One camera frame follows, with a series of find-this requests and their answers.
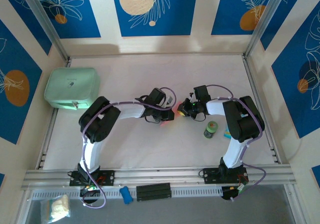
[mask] mint green box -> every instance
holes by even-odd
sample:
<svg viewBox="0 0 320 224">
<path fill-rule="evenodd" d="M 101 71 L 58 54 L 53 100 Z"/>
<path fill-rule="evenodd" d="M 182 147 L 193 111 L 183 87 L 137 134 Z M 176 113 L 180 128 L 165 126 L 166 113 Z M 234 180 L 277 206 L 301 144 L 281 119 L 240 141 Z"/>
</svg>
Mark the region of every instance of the mint green box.
<svg viewBox="0 0 320 224">
<path fill-rule="evenodd" d="M 87 109 L 97 99 L 99 86 L 94 68 L 57 68 L 49 77 L 44 98 L 54 108 Z"/>
</svg>

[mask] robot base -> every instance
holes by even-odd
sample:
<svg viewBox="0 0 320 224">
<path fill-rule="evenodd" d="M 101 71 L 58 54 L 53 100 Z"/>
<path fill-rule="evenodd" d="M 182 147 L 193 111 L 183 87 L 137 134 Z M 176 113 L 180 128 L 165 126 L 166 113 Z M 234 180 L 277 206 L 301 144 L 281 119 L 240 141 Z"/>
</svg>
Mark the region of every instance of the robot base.
<svg viewBox="0 0 320 224">
<path fill-rule="evenodd" d="M 69 186 L 88 186 L 94 183 L 90 180 L 87 173 L 78 164 L 78 170 L 72 171 L 69 174 L 70 184 Z M 114 170 L 100 170 L 100 167 L 91 173 L 91 176 L 96 180 L 100 186 L 113 186 L 114 184 Z"/>
<path fill-rule="evenodd" d="M 240 176 L 245 176 L 247 182 L 249 180 L 246 168 L 243 165 L 236 168 L 228 168 L 223 158 L 221 158 L 218 168 L 204 168 L 203 172 L 205 184 L 235 184 L 241 182 Z"/>
</svg>

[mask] metal frame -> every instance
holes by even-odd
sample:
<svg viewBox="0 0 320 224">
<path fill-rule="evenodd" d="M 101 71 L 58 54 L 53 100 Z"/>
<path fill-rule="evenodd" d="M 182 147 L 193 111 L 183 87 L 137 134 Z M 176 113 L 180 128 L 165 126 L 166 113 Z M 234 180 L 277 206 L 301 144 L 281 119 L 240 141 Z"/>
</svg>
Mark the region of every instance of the metal frame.
<svg viewBox="0 0 320 224">
<path fill-rule="evenodd" d="M 308 212 L 306 210 L 303 200 L 301 199 L 301 195 L 297 185 L 286 184 L 284 185 L 284 187 L 296 223 L 310 223 L 311 221 L 308 216 Z"/>
<path fill-rule="evenodd" d="M 261 36 L 265 32 L 268 24 L 270 23 L 270 20 L 274 16 L 281 1 L 282 0 L 269 0 L 263 12 L 263 15 L 261 16 L 258 24 L 256 25 L 255 30 L 253 31 L 252 38 L 246 48 L 246 51 L 243 54 L 245 57 L 248 57 L 251 55 L 254 47 L 256 46 Z"/>
<path fill-rule="evenodd" d="M 52 25 L 49 17 L 47 16 L 45 10 L 43 9 L 39 0 L 25 0 L 26 3 L 29 5 L 32 13 L 38 20 L 39 24 L 43 28 L 44 32 L 50 39 L 51 43 L 54 44 L 56 49 L 58 50 L 60 56 L 64 59 L 65 62 L 68 62 L 69 57 L 68 54 L 63 47 L 59 35 L 57 34 L 54 26 Z"/>
<path fill-rule="evenodd" d="M 259 96 L 259 91 L 256 87 L 256 81 L 254 78 L 252 65 L 250 64 L 249 56 L 251 55 L 254 47 L 260 40 L 262 34 L 266 30 L 270 20 L 272 19 L 275 11 L 277 10 L 280 2 L 282 0 L 269 0 L 269 3 L 262 15 L 256 29 L 253 32 L 250 43 L 247 46 L 246 51 L 243 53 L 243 64 L 247 72 L 248 80 L 250 82 L 252 92 L 257 103 L 257 107 L 261 112 L 262 117 L 267 120 L 265 108 L 261 102 Z M 33 14 L 37 18 L 41 27 L 51 40 L 51 42 L 57 48 L 61 57 L 66 61 L 66 67 L 70 67 L 70 58 L 64 49 L 59 36 L 54 29 L 50 19 L 46 15 L 43 7 L 39 0 L 26 0 L 27 4 L 31 8 Z M 36 168 L 41 168 L 41 162 L 45 160 L 46 151 L 48 149 L 52 131 L 54 128 L 55 120 L 57 117 L 57 109 L 54 109 L 51 115 L 51 120 L 49 122 L 47 134 L 43 140 L 43 145 L 41 153 L 38 158 Z M 271 151 L 275 152 L 276 159 L 280 164 L 271 164 L 271 165 L 259 165 L 266 170 L 267 176 L 261 184 L 283 184 L 290 202 L 290 207 L 292 213 L 297 223 L 309 223 L 308 212 L 304 207 L 304 203 L 300 197 L 299 190 L 296 186 L 296 180 L 294 178 L 293 172 L 290 165 L 284 164 L 287 162 L 283 150 L 276 145 L 274 140 L 271 127 L 266 121 L 266 135 Z M 116 169 L 115 170 L 115 179 L 114 186 L 104 187 L 105 190 L 117 192 L 117 190 L 126 185 L 130 188 L 135 188 L 137 185 L 151 184 L 151 183 L 165 183 L 170 182 L 171 186 L 176 189 L 179 188 L 204 188 L 210 186 L 219 187 L 226 186 L 230 184 L 221 184 L 221 185 L 206 185 L 204 184 L 203 178 L 199 177 L 199 171 L 204 167 L 180 167 L 180 168 L 144 168 L 144 169 Z M 19 207 L 19 212 L 13 223 L 24 223 L 27 218 L 28 209 L 31 204 L 31 200 L 34 197 L 34 194 L 41 189 L 43 193 L 50 192 L 52 189 L 60 190 L 69 190 L 69 191 L 78 191 L 79 187 L 69 187 L 70 177 L 67 175 L 69 170 L 29 170 L 26 172 L 22 190 L 24 190 L 22 195 L 22 201 Z M 262 173 L 259 170 L 253 168 L 247 168 L 249 185 L 254 184 L 262 177 Z"/>
<path fill-rule="evenodd" d="M 269 143 L 270 147 L 272 148 L 271 150 L 274 150 L 278 163 L 280 163 L 280 164 L 288 163 L 282 147 L 276 145 L 276 141 L 274 139 L 271 126 L 270 126 L 269 122 L 267 121 L 268 120 L 268 118 L 266 116 L 267 108 L 264 106 L 264 104 L 261 101 L 261 97 L 259 95 L 259 91 L 256 86 L 257 81 L 255 80 L 254 75 L 252 73 L 253 69 L 252 69 L 252 65 L 250 64 L 250 62 L 251 62 L 250 58 L 247 58 L 245 55 L 243 55 L 242 57 L 243 57 L 242 59 L 243 59 L 244 68 L 247 72 L 246 74 L 247 74 L 249 82 L 250 82 L 250 86 L 251 86 L 251 89 L 253 92 L 253 96 L 255 98 L 255 102 L 256 102 L 257 107 L 260 111 L 260 114 L 262 115 L 262 118 L 264 120 L 266 120 L 265 121 L 265 125 L 266 125 L 265 126 L 265 133 L 266 133 L 268 143 Z"/>
<path fill-rule="evenodd" d="M 258 165 L 267 172 L 266 178 L 261 184 L 295 184 L 293 172 L 288 164 Z M 176 167 L 176 168 L 142 168 L 142 169 L 114 169 L 114 186 L 105 186 L 104 189 L 115 186 L 128 186 L 134 188 L 139 185 L 167 183 L 172 187 L 210 186 L 204 183 L 204 179 L 199 177 L 199 172 L 204 167 Z M 70 188 L 80 189 L 80 187 L 70 187 L 69 170 L 28 170 L 26 172 L 22 189 L 59 189 Z M 262 177 L 262 172 L 254 168 L 247 168 L 249 185 L 254 184 Z M 232 184 L 213 184 L 213 186 L 230 186 Z"/>
</svg>

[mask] green can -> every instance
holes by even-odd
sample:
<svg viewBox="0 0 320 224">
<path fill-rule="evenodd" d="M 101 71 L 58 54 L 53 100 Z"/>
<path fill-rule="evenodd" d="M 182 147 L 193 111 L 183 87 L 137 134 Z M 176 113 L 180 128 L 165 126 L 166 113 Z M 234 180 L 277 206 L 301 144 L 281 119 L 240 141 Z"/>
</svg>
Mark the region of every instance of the green can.
<svg viewBox="0 0 320 224">
<path fill-rule="evenodd" d="M 217 130 L 218 124 L 214 121 L 210 121 L 204 130 L 204 135 L 206 138 L 210 139 L 215 135 Z"/>
</svg>

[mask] white table surface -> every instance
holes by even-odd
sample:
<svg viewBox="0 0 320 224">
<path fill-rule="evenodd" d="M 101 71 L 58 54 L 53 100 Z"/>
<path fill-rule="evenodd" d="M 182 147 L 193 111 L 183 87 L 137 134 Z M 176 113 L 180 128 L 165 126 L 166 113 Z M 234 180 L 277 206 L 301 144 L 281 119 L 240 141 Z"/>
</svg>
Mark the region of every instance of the white table surface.
<svg viewBox="0 0 320 224">
<path fill-rule="evenodd" d="M 253 93 L 241 56 L 217 55 L 131 55 L 73 59 L 71 67 L 93 67 L 100 78 L 99 94 L 112 101 L 132 100 L 155 87 L 170 87 L 183 101 L 200 85 L 219 84 L 235 97 Z M 228 97 L 227 91 L 208 88 L 211 98 Z M 78 120 L 85 110 L 59 109 L 46 155 L 44 169 L 74 169 L 81 157 L 82 138 Z M 203 135 L 209 121 L 219 128 L 212 139 Z M 205 122 L 175 116 L 164 126 L 144 119 L 119 120 L 104 140 L 101 168 L 196 167 L 218 165 L 229 139 L 224 137 L 223 116 L 208 116 Z M 271 164 L 266 136 L 247 150 L 248 164 Z"/>
</svg>

